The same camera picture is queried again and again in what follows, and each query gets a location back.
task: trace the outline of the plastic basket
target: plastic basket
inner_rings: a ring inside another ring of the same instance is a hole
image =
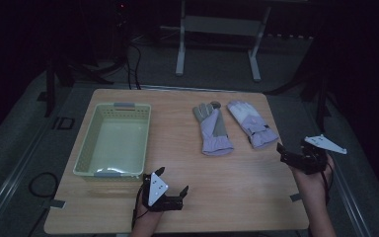
[[[73,173],[93,180],[140,181],[150,114],[148,104],[97,104]]]

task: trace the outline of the gray floor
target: gray floor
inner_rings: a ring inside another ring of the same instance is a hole
[[[191,41],[187,48],[185,74],[177,77],[175,66],[178,50],[171,46],[174,45],[174,40],[168,38],[165,44],[157,45],[148,44],[144,38],[134,41],[141,51],[138,79],[143,89],[179,87],[268,91],[291,79],[310,44],[309,40],[303,39],[266,38],[257,57],[263,80],[254,82],[248,55],[241,49],[245,45],[238,45],[236,50],[216,50],[206,49],[211,45]],[[138,60],[137,50],[131,48],[129,57],[130,65],[134,67]],[[5,197],[0,196],[0,200],[3,200],[0,202],[0,236],[28,236],[42,213],[39,206],[45,200],[34,197],[29,192],[30,181],[42,172],[52,172],[60,178],[93,91],[96,88],[127,89],[126,75],[124,69],[106,75],[108,80],[115,81],[109,87],[90,82],[86,78],[78,79],[73,88],[57,87],[57,107],[51,118],[43,117],[45,103],[37,101],[38,94],[45,90],[44,74],[30,85],[0,126],[0,191],[7,194]],[[298,142],[302,137],[320,134],[314,122],[316,103],[302,102],[298,96],[300,91],[301,86],[278,96],[268,96],[281,139],[293,151],[298,151]],[[325,118],[325,135],[348,149],[346,156],[333,154],[337,171],[328,206],[331,219],[339,236],[379,236],[379,184],[347,121],[334,105],[327,103],[327,106],[331,116]],[[54,128],[57,117],[75,119],[73,128]],[[20,166],[25,167],[24,173],[11,173]],[[8,189],[11,184],[5,183],[10,177],[18,178],[19,181],[12,186],[12,190]],[[51,181],[43,181],[37,188],[50,193],[53,184]],[[33,236],[48,236],[42,229],[44,221],[45,217],[34,230]],[[298,233],[307,236],[305,230],[299,230]],[[262,236],[260,234],[297,236],[294,230],[198,233],[185,236]]]

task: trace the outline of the dark background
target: dark background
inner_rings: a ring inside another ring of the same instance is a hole
[[[257,1],[204,1],[202,15],[256,18]],[[95,64],[107,50],[94,38],[118,21],[118,1],[0,1],[0,123],[52,58],[65,54]],[[178,26],[180,1],[121,1],[129,21],[156,40],[159,26]],[[265,32],[313,37],[300,69],[330,67],[330,92],[353,128],[379,179],[379,1],[275,3]],[[301,12],[302,18],[293,13]]]

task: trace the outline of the wooden table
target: wooden table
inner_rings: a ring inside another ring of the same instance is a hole
[[[44,230],[50,234],[129,233],[140,182],[85,181],[73,167],[92,112],[100,102],[152,105],[145,173],[166,167],[162,179],[177,196],[186,185],[183,210],[168,211],[158,232],[211,232],[305,229],[308,219],[288,167],[279,161],[276,142],[254,150],[226,108],[230,100],[250,102],[277,132],[266,97],[258,93],[97,90],[80,127]],[[201,133],[192,108],[218,101],[235,150],[225,156],[201,153]]]

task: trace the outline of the work glove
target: work glove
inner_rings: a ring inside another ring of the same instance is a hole
[[[192,109],[201,127],[202,153],[205,155],[219,156],[233,151],[220,107],[220,103],[212,102],[202,103]]]
[[[243,101],[231,101],[227,105],[227,109],[248,135],[249,142],[255,149],[262,148],[278,139],[278,136],[251,104]]]

